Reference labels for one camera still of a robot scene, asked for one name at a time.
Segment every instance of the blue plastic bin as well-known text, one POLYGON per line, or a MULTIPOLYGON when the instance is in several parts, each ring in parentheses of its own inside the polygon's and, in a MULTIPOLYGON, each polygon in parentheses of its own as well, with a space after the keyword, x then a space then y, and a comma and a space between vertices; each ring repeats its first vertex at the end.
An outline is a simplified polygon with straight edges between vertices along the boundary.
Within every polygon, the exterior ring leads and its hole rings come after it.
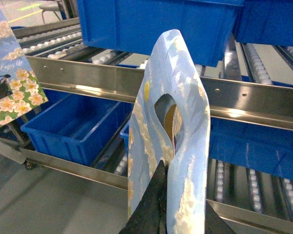
POLYGON ((123 129, 120 132, 121 138, 124 139, 125 142, 125 149, 126 149, 126 153, 128 155, 128 146, 129 146, 129 122, 127 122, 127 124, 125 124, 125 126, 123 127, 123 129))
MULTIPOLYGON (((128 123, 121 137, 128 153, 128 123)), ((209 156, 293 180, 293 131, 212 118, 209 156)))
POLYGON ((244 0, 77 0, 84 44, 150 55, 158 37, 179 29, 194 63, 224 56, 244 0))
POLYGON ((69 95, 21 130, 38 152, 89 166, 131 109, 130 103, 69 95))
POLYGON ((234 34, 238 42, 293 46, 293 0, 246 0, 234 34))

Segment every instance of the stainless steel rail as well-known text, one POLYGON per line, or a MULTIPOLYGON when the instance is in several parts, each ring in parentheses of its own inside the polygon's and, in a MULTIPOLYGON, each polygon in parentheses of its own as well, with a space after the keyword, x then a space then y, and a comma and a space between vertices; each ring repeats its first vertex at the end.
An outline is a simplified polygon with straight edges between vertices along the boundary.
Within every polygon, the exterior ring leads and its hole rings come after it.
POLYGON ((59 29, 59 28, 72 26, 78 23, 79 23, 79 18, 74 18, 74 19, 61 20, 55 23, 47 23, 47 24, 39 25, 39 26, 15 29, 13 30, 13 32, 16 38, 20 39, 20 38, 28 37, 30 35, 36 35, 36 34, 48 32, 48 31, 52 31, 53 29, 59 29))
MULTIPOLYGON (((27 57, 45 89, 134 102, 144 71, 27 57)), ((213 117, 293 130, 293 88, 201 77, 213 117)))

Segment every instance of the roller conveyor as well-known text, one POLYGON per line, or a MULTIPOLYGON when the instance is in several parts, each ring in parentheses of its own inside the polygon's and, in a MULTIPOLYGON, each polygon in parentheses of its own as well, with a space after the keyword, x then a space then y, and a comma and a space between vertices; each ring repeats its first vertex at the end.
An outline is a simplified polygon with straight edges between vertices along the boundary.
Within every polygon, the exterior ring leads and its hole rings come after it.
MULTIPOLYGON (((42 87, 134 102, 144 74, 143 64, 147 60, 140 65, 141 69, 120 67, 118 64, 129 58, 131 53, 87 47, 82 43, 76 19, 69 20, 70 23, 67 21, 47 25, 44 29, 36 27, 32 33, 27 33, 30 32, 28 29, 16 30, 16 36, 42 87), (93 79, 84 79, 83 74, 91 74, 93 79)), ((285 105, 282 100, 284 96, 293 98, 293 88, 273 85, 252 44, 243 44, 242 49, 250 83, 241 82, 240 73, 230 75, 233 74, 232 68, 236 69, 236 53, 231 54, 235 60, 229 59, 226 62, 228 57, 225 57, 219 71, 222 79, 205 77, 209 76, 206 68, 197 66, 207 90, 211 115, 293 130, 293 113, 286 109, 280 110, 280 106, 285 105), (248 106, 233 103, 232 94, 239 96, 239 100, 248 98, 248 106), (265 105, 258 106, 259 102, 267 104, 267 97, 274 97, 277 104, 265 108, 265 105)), ((293 64, 292 48, 276 49, 282 51, 280 55, 287 63, 293 64)), ((286 104, 293 105, 293 99, 286 104)), ((26 141, 17 152, 30 162, 126 190, 127 157, 124 143, 118 137, 119 131, 120 129, 92 167, 34 152, 30 145, 26 145, 26 141)), ((207 198, 216 212, 232 227, 250 228, 249 232, 244 233, 255 233, 254 230, 261 231, 257 233, 293 233, 293 182, 290 180, 210 159, 207 198)))

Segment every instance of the flower print bag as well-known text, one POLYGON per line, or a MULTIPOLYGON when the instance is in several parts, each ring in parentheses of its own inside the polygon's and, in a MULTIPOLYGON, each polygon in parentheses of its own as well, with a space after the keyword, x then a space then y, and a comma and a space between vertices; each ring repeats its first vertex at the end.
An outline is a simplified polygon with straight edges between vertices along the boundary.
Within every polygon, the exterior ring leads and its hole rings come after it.
POLYGON ((47 101, 0 10, 0 127, 47 101))

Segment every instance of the floor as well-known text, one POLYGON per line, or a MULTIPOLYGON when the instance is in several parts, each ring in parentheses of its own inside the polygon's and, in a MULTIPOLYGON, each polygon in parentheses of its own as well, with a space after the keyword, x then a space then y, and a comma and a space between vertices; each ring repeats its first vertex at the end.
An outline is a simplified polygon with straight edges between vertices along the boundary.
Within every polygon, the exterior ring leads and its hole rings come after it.
POLYGON ((0 155, 0 234, 117 234, 127 193, 0 155))
MULTIPOLYGON (((39 8, 39 5, 51 3, 53 1, 0 0, 0 9, 11 27, 28 27, 43 24, 42 10, 39 8)), ((44 17, 46 23, 59 21, 53 12, 45 12, 44 17)))

